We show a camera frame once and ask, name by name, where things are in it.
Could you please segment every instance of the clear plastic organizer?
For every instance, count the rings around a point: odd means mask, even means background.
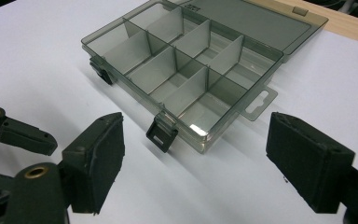
[[[167,151],[177,134],[203,153],[239,115],[254,120],[282,51],[188,7],[149,1],[82,40],[91,65],[155,116],[147,136]],[[264,104],[246,108],[261,93]]]

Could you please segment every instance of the black latch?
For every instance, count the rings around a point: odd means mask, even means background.
[[[154,118],[152,125],[146,133],[146,136],[163,152],[167,152],[178,131],[173,128],[165,127],[160,124],[158,118]]]
[[[91,65],[91,67],[94,69],[94,71],[97,73],[97,75],[103,80],[105,81],[108,85],[113,85],[113,81],[112,79],[110,79],[109,75],[107,74],[107,72],[103,69],[101,69],[96,63],[94,63],[93,61],[89,62],[89,65]]]

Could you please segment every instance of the hang hole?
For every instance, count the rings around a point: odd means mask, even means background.
[[[269,95],[267,91],[262,91],[260,94],[246,107],[245,111],[249,114],[255,112],[255,110],[264,104],[264,100]]]
[[[153,137],[154,140],[156,140],[160,145],[164,145],[164,142],[161,141],[156,135]]]

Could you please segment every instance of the plastic divider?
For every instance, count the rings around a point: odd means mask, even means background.
[[[211,21],[205,21],[194,30],[173,43],[179,50],[196,57],[209,47],[211,38]]]
[[[144,31],[141,27],[135,25],[134,23],[126,20],[123,18],[124,21],[124,27],[126,28],[127,36],[128,38],[132,37],[133,35],[136,35],[140,31]]]
[[[169,44],[165,43],[155,35],[151,35],[147,32],[147,40],[149,43],[149,48],[153,56],[161,53]]]
[[[246,46],[247,42],[249,42],[249,38],[245,38],[245,46],[242,49],[240,64],[258,75],[263,76],[270,67],[276,63],[276,60],[270,59],[268,53],[263,55],[248,49]]]
[[[220,74],[225,74],[239,60],[242,50],[243,35],[234,40],[211,60],[211,68]]]
[[[210,32],[209,45],[202,53],[196,56],[196,59],[204,64],[211,64],[211,61],[216,57],[223,49],[225,49],[232,41],[224,38],[223,36]]]
[[[193,104],[205,93],[207,74],[208,68],[201,68],[198,73],[163,101],[165,107],[175,116],[182,113],[189,105]]]
[[[167,15],[146,27],[150,34],[162,39],[165,42],[171,42],[179,35],[183,34],[183,15],[182,9],[177,7]]]
[[[99,38],[90,41],[87,46],[98,55],[104,56],[107,51],[128,39],[129,35],[125,25],[123,25],[123,20],[118,19],[118,21],[120,21],[120,23],[117,22],[118,25],[115,28],[106,32]]]
[[[179,119],[200,136],[206,136],[247,92],[212,69],[209,69],[206,86],[206,92],[179,115]]]
[[[175,74],[176,65],[173,51],[173,47],[163,50],[142,67],[128,74],[127,77],[146,94],[149,94]]]
[[[112,64],[121,74],[126,74],[150,56],[146,31],[138,32],[104,54],[106,61]]]
[[[260,75],[240,64],[236,64],[232,69],[230,69],[226,74],[226,77],[240,84],[247,90],[251,89],[257,80],[260,79]]]
[[[149,94],[159,103],[173,92],[176,92],[178,88],[195,76],[195,74],[205,66],[178,49],[175,50],[175,62],[176,73]]]
[[[161,17],[169,14],[171,11],[168,10],[164,5],[157,3],[152,6],[143,8],[136,14],[131,13],[125,15],[124,18],[146,30],[147,26],[153,22],[159,20]]]

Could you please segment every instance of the plastic storage box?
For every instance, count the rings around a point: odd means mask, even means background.
[[[83,49],[101,78],[156,115],[147,136],[158,147],[179,134],[203,153],[238,115],[258,117],[277,95],[267,87],[273,72],[327,22],[275,5],[149,1],[85,37]]]

